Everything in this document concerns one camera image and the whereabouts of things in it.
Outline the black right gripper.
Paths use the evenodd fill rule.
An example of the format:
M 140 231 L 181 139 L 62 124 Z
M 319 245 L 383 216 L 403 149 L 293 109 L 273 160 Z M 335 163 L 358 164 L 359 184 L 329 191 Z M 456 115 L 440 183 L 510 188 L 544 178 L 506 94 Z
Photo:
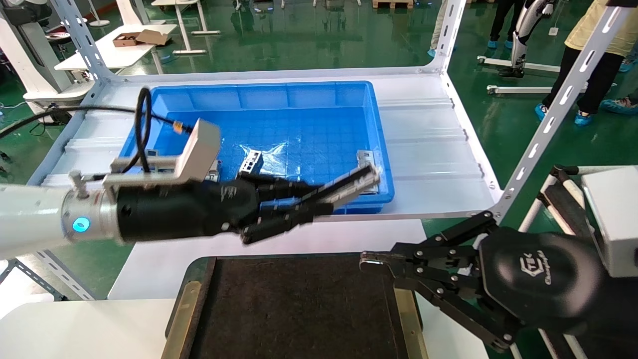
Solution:
M 451 289 L 480 289 L 525 325 L 570 336 L 637 340 L 637 280 L 608 274 L 592 241 L 563 233 L 498 230 L 483 211 L 421 243 L 397 242 L 387 252 L 364 251 L 359 268 L 412 290 L 495 352 L 507 352 L 520 326 Z M 467 241 L 486 236 L 478 250 Z

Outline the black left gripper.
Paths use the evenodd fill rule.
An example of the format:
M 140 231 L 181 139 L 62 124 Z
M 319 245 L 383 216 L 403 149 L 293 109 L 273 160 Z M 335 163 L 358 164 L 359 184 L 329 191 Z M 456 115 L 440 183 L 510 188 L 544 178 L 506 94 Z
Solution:
M 378 184 L 378 168 L 361 166 L 325 184 L 257 175 L 260 200 L 336 201 Z M 154 188 L 123 187 L 118 193 L 119 236 L 125 243 L 214 236 L 241 229 L 244 245 L 273 238 L 319 216 L 327 202 L 259 209 L 257 190 L 246 181 L 189 181 Z

